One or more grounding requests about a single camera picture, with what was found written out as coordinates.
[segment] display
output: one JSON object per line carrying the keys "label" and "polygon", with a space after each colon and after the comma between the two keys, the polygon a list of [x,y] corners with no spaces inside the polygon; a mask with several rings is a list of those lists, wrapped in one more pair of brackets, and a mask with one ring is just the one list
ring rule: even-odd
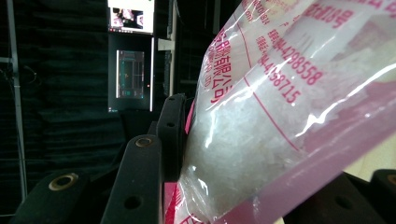
{"label": "display", "polygon": [[117,98],[143,99],[144,61],[144,52],[117,50]]}
{"label": "display", "polygon": [[154,0],[108,0],[108,31],[152,34]]}

